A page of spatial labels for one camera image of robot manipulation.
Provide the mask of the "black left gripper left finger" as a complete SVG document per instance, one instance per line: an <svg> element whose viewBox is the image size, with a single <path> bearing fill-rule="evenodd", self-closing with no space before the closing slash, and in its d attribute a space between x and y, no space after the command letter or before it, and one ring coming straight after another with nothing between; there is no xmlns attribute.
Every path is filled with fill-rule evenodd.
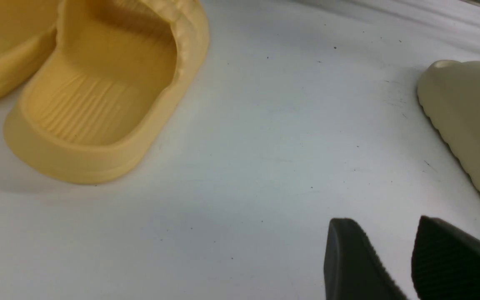
<svg viewBox="0 0 480 300"><path fill-rule="evenodd" d="M323 266L327 300L407 300L361 226L350 218L328 225Z"/></svg>

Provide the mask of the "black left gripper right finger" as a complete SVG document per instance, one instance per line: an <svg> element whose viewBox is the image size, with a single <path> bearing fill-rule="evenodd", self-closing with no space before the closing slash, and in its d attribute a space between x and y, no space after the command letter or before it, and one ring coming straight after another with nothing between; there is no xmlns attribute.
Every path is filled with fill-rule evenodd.
<svg viewBox="0 0 480 300"><path fill-rule="evenodd" d="M421 216L411 278L421 300L480 300L480 240L440 218Z"/></svg>

